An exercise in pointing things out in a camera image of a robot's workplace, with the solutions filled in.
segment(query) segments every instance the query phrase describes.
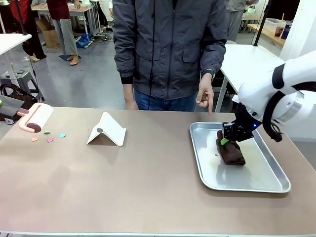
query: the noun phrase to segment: gray pants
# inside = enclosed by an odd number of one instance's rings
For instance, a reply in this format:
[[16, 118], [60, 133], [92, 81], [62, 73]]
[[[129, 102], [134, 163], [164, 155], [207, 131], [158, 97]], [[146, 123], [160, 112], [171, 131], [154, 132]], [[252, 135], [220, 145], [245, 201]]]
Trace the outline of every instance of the gray pants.
[[70, 19], [53, 20], [64, 55], [78, 55]]
[[236, 42], [236, 38], [239, 32], [243, 11], [227, 11], [227, 32], [228, 39]]

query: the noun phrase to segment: silver baking tray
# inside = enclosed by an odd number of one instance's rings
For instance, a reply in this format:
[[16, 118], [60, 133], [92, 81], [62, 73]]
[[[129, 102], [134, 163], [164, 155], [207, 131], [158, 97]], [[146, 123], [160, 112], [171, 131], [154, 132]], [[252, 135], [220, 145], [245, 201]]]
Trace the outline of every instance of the silver baking tray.
[[190, 126], [197, 167], [202, 182], [213, 190], [287, 193], [291, 183], [257, 131], [238, 143], [245, 166], [226, 165], [216, 147], [221, 123], [196, 122]]

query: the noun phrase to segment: lint roller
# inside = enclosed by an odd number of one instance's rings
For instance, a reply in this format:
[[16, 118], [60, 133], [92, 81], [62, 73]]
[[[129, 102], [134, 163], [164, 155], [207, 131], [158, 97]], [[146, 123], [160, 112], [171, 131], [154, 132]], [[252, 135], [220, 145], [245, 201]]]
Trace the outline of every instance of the lint roller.
[[35, 103], [29, 110], [20, 109], [17, 115], [22, 116], [19, 122], [20, 129], [37, 133], [42, 130], [54, 109], [47, 104]]

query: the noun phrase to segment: stool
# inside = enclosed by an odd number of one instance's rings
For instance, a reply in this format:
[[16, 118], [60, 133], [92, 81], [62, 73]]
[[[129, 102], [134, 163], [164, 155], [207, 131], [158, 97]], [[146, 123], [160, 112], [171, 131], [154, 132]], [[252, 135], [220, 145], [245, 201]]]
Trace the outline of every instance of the stool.
[[[28, 94], [32, 95], [32, 94], [37, 94], [35, 96], [35, 98], [40, 101], [40, 99], [42, 101], [45, 100], [42, 92], [40, 91], [38, 85], [36, 84], [36, 82], [33, 79], [33, 76], [30, 72], [25, 71], [22, 74], [17, 74], [16, 79], [11, 79], [11, 78], [6, 78], [2, 75], [1, 77], [1, 84], [11, 84], [16, 80], [18, 82], [19, 87], [24, 90], [25, 92], [27, 92]], [[35, 89], [30, 89], [28, 83], [31, 82], [34, 86]]]

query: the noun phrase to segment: white triangular holder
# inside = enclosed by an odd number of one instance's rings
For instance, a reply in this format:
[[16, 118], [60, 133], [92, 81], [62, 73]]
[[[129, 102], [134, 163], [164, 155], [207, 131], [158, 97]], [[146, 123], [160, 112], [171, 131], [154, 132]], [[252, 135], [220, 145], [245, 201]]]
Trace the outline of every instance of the white triangular holder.
[[94, 126], [87, 141], [87, 144], [89, 144], [101, 133], [104, 133], [117, 146], [123, 146], [126, 128], [122, 128], [108, 112], [104, 112], [99, 123]]

